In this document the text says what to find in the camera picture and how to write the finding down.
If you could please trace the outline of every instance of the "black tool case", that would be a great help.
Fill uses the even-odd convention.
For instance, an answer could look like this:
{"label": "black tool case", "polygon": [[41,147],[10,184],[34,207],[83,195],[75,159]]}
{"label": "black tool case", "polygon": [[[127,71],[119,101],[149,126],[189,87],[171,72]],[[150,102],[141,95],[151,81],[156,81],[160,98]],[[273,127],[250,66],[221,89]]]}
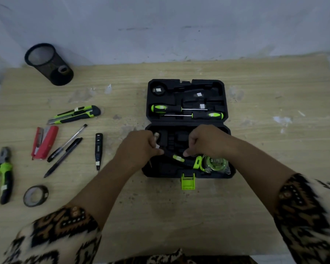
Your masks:
{"label": "black tool case", "polygon": [[[224,114],[223,119],[192,119],[190,116],[172,117],[151,111],[152,105],[182,106],[182,108],[207,108],[209,111],[218,111]],[[191,115],[193,110],[183,110],[176,115]],[[151,121],[146,129],[153,133],[158,132],[160,137],[157,144],[160,148],[182,156],[188,148],[189,133],[200,124],[212,124],[225,133],[231,131],[223,123],[228,119],[225,86],[220,80],[194,79],[192,82],[179,79],[153,79],[148,83],[147,118]],[[200,169],[183,166],[178,161],[164,155],[151,158],[142,171],[148,177],[181,178],[183,174],[196,178],[232,178],[236,169],[229,163],[231,174],[227,175],[212,171],[206,173]]]}

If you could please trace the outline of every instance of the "pen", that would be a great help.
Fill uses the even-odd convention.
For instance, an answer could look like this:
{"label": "pen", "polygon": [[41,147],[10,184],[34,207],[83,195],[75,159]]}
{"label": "pen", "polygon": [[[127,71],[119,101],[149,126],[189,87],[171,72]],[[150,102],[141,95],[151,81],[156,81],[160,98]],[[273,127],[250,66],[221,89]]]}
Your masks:
{"label": "pen", "polygon": [[70,144],[69,147],[67,147],[66,152],[62,155],[62,157],[57,160],[55,164],[45,173],[44,178],[48,177],[51,173],[54,172],[54,170],[66,159],[66,157],[79,145],[79,143],[82,141],[81,138],[77,138],[73,141],[73,143]]}
{"label": "pen", "polygon": [[100,169],[101,156],[103,154],[103,134],[95,134],[95,165],[97,166],[97,171]]}
{"label": "pen", "polygon": [[81,131],[83,131],[84,128],[86,128],[87,126],[88,126],[87,124],[84,124],[84,125],[82,126],[82,128],[80,128],[80,129],[78,130],[78,132],[75,133],[75,135],[73,135],[73,136],[72,136],[67,142],[65,142],[62,146],[60,146],[59,148],[57,148],[57,149],[56,149],[51,155],[49,155],[47,161],[48,161],[48,162],[53,161],[53,159],[56,158],[57,155],[60,154],[60,153],[62,152],[62,150],[64,149],[64,147],[67,146],[67,144],[68,144],[70,141],[72,141],[72,139],[75,138],[75,137],[78,135],[78,133],[80,133]]}

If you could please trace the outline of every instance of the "patterned sleeve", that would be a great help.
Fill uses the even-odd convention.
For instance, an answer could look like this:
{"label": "patterned sleeve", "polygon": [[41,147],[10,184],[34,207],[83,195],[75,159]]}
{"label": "patterned sleeve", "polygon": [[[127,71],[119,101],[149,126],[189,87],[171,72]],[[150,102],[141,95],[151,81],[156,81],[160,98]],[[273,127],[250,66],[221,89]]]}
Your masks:
{"label": "patterned sleeve", "polygon": [[330,263],[330,182],[295,174],[281,188],[275,224],[299,263]]}
{"label": "patterned sleeve", "polygon": [[92,263],[101,240],[95,219],[64,206],[24,227],[4,253],[3,263]]}

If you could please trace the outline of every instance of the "wooden table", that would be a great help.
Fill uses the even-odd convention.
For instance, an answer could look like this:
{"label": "wooden table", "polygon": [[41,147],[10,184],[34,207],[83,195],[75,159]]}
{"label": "wooden table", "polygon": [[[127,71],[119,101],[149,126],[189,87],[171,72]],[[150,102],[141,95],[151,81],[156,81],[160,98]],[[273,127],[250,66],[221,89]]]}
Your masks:
{"label": "wooden table", "polygon": [[[72,82],[63,87],[33,68],[7,71],[0,92],[0,148],[13,151],[15,185],[11,201],[0,205],[0,255],[22,226],[64,205],[95,176],[95,133],[106,136],[105,165],[127,132],[148,125],[146,88],[153,78],[222,80],[229,99],[226,125],[234,136],[300,173],[330,180],[330,65],[325,56],[80,66],[74,71]],[[105,94],[109,84],[112,92]],[[73,103],[83,98],[89,99]],[[36,127],[90,104],[103,107],[104,114],[60,126],[53,149],[82,124],[89,125],[81,145],[43,179],[50,164],[30,156]],[[41,183],[49,188],[48,200],[25,207],[24,192]],[[181,191],[176,179],[136,173],[115,203],[95,260],[179,247],[186,254],[287,252],[273,219],[239,173],[228,180],[198,180],[195,191]]]}

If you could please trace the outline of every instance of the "red stapler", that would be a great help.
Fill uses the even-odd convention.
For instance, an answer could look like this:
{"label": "red stapler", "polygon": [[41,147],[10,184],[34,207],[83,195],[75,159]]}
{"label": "red stapler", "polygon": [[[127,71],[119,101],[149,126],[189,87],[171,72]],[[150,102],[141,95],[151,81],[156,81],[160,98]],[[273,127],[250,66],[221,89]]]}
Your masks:
{"label": "red stapler", "polygon": [[38,127],[34,138],[32,160],[44,160],[54,144],[59,128],[57,126]]}

